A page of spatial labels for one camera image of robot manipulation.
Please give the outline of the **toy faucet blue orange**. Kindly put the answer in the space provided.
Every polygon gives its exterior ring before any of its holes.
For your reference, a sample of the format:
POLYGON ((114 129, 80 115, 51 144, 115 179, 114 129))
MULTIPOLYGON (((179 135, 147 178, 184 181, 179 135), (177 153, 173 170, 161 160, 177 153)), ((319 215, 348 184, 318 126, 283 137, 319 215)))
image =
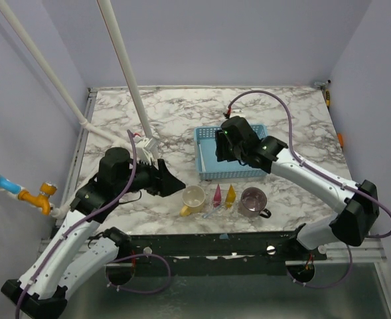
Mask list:
POLYGON ((54 209, 54 205, 50 202, 50 197, 56 193, 56 186, 50 182, 44 182, 39 190, 38 195, 31 195, 29 190, 13 183, 0 174, 0 191, 8 193, 12 198, 19 201, 27 202, 40 209, 43 215, 49 215, 54 209))

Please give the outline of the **yellow mug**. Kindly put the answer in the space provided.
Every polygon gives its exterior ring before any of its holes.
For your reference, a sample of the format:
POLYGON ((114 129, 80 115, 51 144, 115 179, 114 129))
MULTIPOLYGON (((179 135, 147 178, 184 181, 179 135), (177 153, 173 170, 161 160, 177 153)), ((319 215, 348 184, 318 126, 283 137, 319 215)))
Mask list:
POLYGON ((205 204, 206 195, 204 190, 197 185, 188 186, 183 190, 183 207, 180 211, 181 217, 189 216, 193 213, 200 213, 205 204))

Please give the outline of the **orange clamp on wall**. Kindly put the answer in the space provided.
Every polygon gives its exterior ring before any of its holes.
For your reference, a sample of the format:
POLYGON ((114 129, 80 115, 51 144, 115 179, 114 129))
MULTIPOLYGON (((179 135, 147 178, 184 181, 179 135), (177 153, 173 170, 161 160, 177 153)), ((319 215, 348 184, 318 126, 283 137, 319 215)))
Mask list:
POLYGON ((339 143, 340 143, 340 146, 341 146, 342 148, 344 148, 344 139, 343 139, 343 135, 340 134, 340 133, 338 133, 338 134, 337 134, 337 137, 338 137, 338 141, 339 141, 339 143))

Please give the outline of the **light blue toothbrush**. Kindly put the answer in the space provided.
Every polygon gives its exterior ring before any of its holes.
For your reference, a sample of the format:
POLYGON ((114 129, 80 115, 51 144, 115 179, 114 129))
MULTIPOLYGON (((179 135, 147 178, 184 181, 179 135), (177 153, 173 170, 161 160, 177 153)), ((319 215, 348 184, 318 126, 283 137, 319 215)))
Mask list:
POLYGON ((218 205, 217 207, 214 207, 211 211, 205 213, 202 215, 202 218, 203 219, 206 219, 206 218, 209 218, 210 216, 218 213, 218 212, 221 212, 223 209, 225 209, 226 207, 224 205, 218 205))

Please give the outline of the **yellow tool at corner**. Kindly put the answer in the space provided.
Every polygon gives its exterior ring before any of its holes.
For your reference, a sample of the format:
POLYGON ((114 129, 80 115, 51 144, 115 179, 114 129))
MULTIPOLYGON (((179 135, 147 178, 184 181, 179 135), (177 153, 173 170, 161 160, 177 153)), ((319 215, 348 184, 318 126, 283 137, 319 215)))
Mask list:
POLYGON ((325 104, 328 108, 331 106, 331 94, 329 90, 325 91, 325 104))

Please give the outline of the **purple mug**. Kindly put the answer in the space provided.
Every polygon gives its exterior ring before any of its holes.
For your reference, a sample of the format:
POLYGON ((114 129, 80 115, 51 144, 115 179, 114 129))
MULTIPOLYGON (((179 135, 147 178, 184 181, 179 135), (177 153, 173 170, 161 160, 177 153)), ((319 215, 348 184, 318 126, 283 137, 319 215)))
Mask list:
POLYGON ((269 219, 272 213, 266 208, 267 202, 266 194, 261 189, 249 187, 241 194, 238 203, 238 212, 250 219, 256 217, 269 219))

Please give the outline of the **yellow toothpaste tube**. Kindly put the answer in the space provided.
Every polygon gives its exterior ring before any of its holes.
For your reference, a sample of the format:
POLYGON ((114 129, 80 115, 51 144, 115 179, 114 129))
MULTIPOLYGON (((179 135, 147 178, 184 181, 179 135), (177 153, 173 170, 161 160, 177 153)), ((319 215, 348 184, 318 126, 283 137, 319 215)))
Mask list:
POLYGON ((230 185, 228 192, 226 194, 226 198, 224 200, 225 208, 230 209, 233 206, 235 200, 236 200, 236 192, 233 186, 230 185))

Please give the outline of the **blue plastic basket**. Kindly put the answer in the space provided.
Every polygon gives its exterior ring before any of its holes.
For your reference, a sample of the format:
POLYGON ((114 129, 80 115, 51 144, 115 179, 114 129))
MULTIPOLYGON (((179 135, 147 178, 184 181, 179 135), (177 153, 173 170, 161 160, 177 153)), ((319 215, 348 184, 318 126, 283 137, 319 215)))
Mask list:
POLYGON ((215 151, 215 131, 218 126, 200 126, 194 129, 195 143, 195 165, 201 180, 214 179, 243 179, 265 177, 266 172, 260 169, 254 169, 250 166, 240 165, 237 161, 218 162, 215 151), (200 160, 198 156, 198 143, 201 144, 202 154, 205 164, 205 172, 201 172, 200 160))

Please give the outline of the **white pvc pipe frame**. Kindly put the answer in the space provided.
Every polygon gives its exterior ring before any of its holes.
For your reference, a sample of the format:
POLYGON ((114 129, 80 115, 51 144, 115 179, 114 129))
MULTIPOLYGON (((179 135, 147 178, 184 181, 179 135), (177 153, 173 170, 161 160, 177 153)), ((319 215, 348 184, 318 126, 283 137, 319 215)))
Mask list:
POLYGON ((80 123, 85 132, 91 132, 113 146, 130 147, 127 140, 94 126, 83 115, 82 107, 88 97, 88 89, 44 5, 40 1, 30 3, 35 6, 32 12, 35 20, 30 26, 44 51, 37 46, 8 3, 0 1, 0 14, 19 38, 19 49, 24 50, 25 61, 30 62, 30 67, 41 77, 42 84, 46 84, 48 92, 54 94, 54 99, 61 105, 67 105, 72 118, 80 123))

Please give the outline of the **black mounting rail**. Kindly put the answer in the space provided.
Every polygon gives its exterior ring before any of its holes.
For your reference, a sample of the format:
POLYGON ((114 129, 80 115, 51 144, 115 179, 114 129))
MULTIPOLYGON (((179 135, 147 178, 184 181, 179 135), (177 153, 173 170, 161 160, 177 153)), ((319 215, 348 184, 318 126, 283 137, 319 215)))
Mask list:
POLYGON ((326 260, 318 250, 308 251, 294 231, 211 233, 184 235, 127 235, 115 227, 103 231, 119 247, 118 257, 132 256, 137 276, 162 273, 161 261, 142 257, 150 251, 163 257, 178 276, 267 274, 283 276, 287 262, 300 265, 312 257, 326 260))

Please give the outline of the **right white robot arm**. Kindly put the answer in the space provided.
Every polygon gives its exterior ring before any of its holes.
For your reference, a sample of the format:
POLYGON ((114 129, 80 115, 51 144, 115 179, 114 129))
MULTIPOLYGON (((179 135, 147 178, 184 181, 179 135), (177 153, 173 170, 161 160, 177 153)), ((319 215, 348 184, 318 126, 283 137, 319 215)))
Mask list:
POLYGON ((289 146, 273 137, 259 138, 245 118, 227 119, 215 132, 218 161, 238 161, 282 177, 313 194, 332 210, 330 217, 296 229, 288 244, 289 255, 305 259, 321 245, 340 241, 358 247, 379 216, 378 192, 369 180, 357 183, 292 154, 289 146))

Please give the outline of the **white stick in basket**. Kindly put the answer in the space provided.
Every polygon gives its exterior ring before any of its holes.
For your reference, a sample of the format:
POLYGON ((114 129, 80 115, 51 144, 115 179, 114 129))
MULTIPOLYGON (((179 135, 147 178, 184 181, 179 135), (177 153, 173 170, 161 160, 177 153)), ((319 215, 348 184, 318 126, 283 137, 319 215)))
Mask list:
POLYGON ((202 154, 202 147, 200 143, 198 143, 197 145, 198 145, 198 156, 200 160, 201 172, 205 172, 206 168, 205 168, 204 158, 202 154))

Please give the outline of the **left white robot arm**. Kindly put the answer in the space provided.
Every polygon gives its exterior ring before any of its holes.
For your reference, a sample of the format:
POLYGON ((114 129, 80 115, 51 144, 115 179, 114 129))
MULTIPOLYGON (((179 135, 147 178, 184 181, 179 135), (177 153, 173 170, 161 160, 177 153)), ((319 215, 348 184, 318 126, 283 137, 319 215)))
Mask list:
POLYGON ((185 188, 163 159, 136 160, 136 152, 110 148, 97 174, 80 188, 70 210, 33 266, 20 278, 7 280, 1 292, 16 304, 16 316, 59 318, 74 291, 105 264, 133 260, 129 235, 115 227, 105 231, 83 255, 78 251, 128 192, 146 190, 167 197, 185 188))

